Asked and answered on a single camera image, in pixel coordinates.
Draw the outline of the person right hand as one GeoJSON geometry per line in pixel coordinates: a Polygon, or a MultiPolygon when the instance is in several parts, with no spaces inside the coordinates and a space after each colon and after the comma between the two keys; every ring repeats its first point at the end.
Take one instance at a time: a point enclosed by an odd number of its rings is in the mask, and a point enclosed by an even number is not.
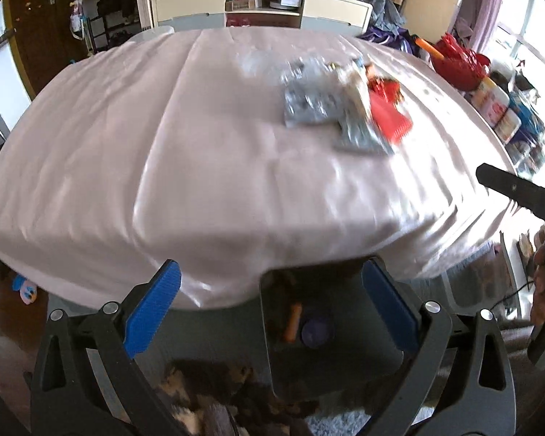
{"type": "Polygon", "coordinates": [[[534,296],[531,321],[540,327],[545,323],[545,243],[534,253],[534,296]]]}

